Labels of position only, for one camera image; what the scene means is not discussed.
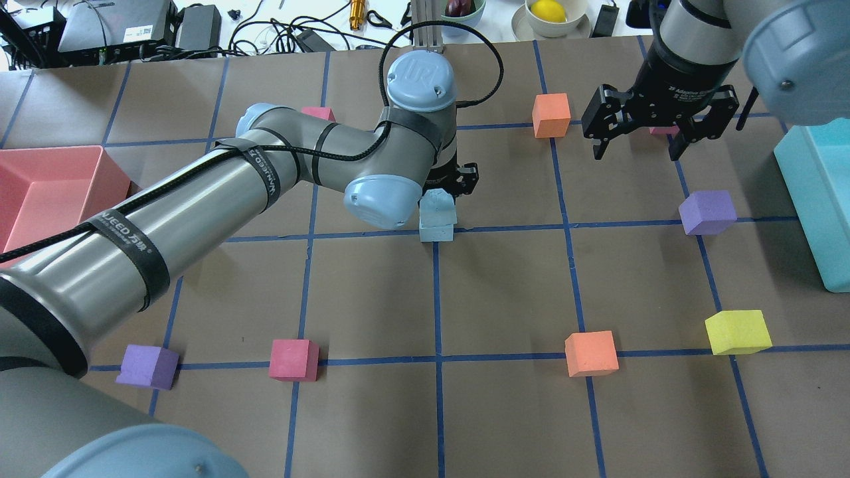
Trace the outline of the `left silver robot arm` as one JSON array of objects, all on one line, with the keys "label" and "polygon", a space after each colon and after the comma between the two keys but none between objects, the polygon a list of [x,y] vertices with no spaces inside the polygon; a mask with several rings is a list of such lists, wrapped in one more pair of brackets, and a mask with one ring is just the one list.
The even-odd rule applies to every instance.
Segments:
[{"label": "left silver robot arm", "polygon": [[245,477],[200,433],[82,383],[104,336],[302,181],[343,193],[371,226],[404,226],[455,145],[444,55],[404,52],[379,74],[371,132],[257,104],[236,136],[2,269],[3,477]]}]

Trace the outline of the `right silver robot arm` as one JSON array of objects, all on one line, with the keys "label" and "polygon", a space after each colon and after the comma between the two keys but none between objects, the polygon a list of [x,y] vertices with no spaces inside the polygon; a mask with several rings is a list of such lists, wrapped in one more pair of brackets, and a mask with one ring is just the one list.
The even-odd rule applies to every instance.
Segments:
[{"label": "right silver robot arm", "polygon": [[728,74],[741,64],[774,117],[799,126],[848,118],[847,1],[646,1],[653,42],[634,85],[602,84],[582,115],[601,160],[611,140],[675,126],[672,161],[722,136],[740,108]]}]

